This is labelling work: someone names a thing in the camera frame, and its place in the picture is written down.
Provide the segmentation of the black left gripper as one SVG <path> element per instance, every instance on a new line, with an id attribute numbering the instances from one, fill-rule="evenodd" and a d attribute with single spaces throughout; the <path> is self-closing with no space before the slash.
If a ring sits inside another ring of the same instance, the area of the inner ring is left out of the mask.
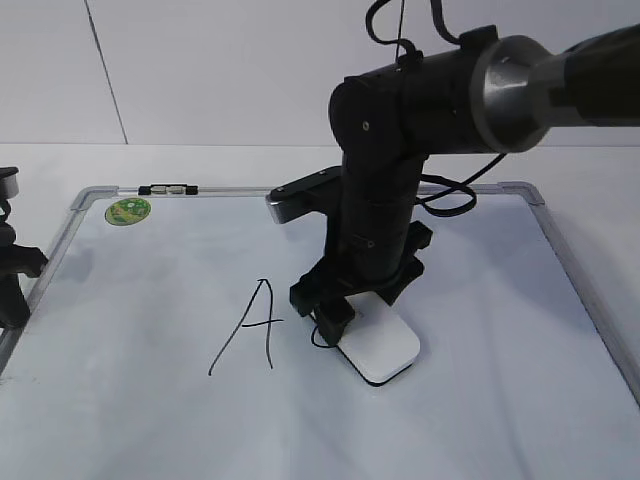
<path id="1" fill-rule="evenodd" d="M 16 244 L 16 232 L 7 222 L 11 206 L 1 200 L 1 328 L 16 330 L 23 328 L 31 316 L 18 279 L 19 274 L 38 278 L 44 271 L 48 259 L 37 247 Z"/>

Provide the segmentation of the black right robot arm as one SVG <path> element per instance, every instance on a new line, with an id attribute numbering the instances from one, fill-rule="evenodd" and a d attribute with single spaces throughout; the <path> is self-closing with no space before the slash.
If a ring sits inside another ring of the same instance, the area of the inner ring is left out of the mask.
<path id="1" fill-rule="evenodd" d="M 464 33 L 455 50 L 409 49 L 395 65 L 345 78 L 329 101 L 343 157 L 338 167 L 273 190 L 290 218 L 327 219 L 323 257 L 291 287 L 329 346 L 354 319 L 352 295 L 393 303 L 424 270 L 432 233 L 413 219 L 430 155 L 536 146 L 556 127 L 639 123 L 639 29 L 605 33 L 554 54 L 492 26 Z"/>

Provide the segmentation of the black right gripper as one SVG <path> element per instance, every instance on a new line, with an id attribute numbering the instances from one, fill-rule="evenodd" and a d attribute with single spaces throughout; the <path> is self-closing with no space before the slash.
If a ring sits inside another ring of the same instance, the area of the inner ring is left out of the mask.
<path id="1" fill-rule="evenodd" d="M 413 197 L 372 202 L 343 197 L 328 218 L 324 256 L 290 289 L 290 302 L 302 316 L 314 309 L 318 332 L 335 347 L 354 309 L 344 298 L 374 292 L 392 305 L 424 272 L 416 252 L 432 231 L 412 219 Z"/>

